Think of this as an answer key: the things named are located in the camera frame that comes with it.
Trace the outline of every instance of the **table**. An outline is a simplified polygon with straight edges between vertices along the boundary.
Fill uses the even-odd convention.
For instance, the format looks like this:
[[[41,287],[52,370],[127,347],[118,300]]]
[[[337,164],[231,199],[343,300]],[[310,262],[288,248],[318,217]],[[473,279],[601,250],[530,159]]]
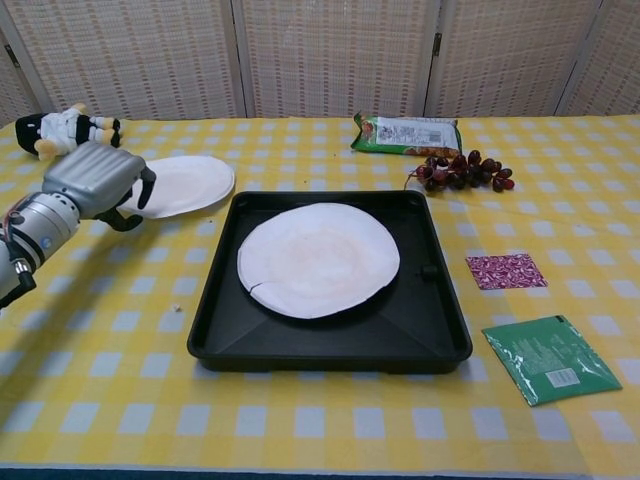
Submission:
[[[0,461],[640,478],[640,116],[459,127],[517,186],[428,200],[474,342],[455,373],[206,371],[185,343],[228,201],[126,234],[87,221],[0,316]],[[236,191],[402,188],[416,159],[354,153],[355,133],[350,119],[131,121],[122,147],[217,156]],[[0,159],[4,211],[47,165],[12,125]],[[466,255],[519,251],[549,288],[476,287]],[[558,313],[622,391],[526,405],[480,330]]]

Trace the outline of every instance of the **plush toy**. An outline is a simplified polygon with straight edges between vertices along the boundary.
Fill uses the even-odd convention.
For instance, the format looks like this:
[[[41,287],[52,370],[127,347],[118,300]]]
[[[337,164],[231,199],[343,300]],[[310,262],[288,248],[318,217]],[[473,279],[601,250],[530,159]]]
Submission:
[[[37,113],[16,121],[18,144],[40,160],[66,155],[84,142],[120,146],[120,121],[89,117],[87,107],[76,103],[62,113]]]

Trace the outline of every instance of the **beige woven screen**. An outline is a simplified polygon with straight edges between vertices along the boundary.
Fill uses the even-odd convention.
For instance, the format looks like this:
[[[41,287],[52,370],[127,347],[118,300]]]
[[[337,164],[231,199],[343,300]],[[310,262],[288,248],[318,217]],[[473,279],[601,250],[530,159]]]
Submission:
[[[185,119],[244,116],[225,1],[230,12],[228,0],[5,3],[56,108],[82,101],[93,114]]]
[[[640,112],[640,1],[611,0],[609,7],[562,114]]]
[[[457,0],[427,114],[552,115],[599,0]]]
[[[0,127],[38,111],[4,48],[0,51],[0,79]]]
[[[234,4],[248,53],[243,82],[252,86],[257,116],[422,114],[435,0]]]

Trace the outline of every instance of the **green wrapper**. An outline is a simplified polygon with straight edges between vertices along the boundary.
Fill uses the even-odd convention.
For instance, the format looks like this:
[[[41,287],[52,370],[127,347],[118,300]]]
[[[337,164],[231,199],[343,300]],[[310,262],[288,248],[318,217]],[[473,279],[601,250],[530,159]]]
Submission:
[[[458,121],[450,118],[353,117],[360,133],[351,148],[361,152],[454,158],[462,153]]]
[[[622,388],[561,315],[486,328],[482,333],[531,406]]]

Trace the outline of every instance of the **paper plate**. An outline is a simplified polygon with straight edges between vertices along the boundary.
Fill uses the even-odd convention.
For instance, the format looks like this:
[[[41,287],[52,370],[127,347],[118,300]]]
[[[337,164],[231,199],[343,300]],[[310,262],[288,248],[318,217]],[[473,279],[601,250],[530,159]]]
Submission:
[[[238,276],[251,296],[301,319],[364,302],[399,266],[389,231],[368,213],[338,203],[281,213],[256,227],[238,251]]]
[[[146,218],[163,218],[207,207],[226,197],[235,183],[233,169],[214,157],[181,156],[147,162],[156,175],[149,203],[138,210],[142,182],[133,197],[118,208]]]

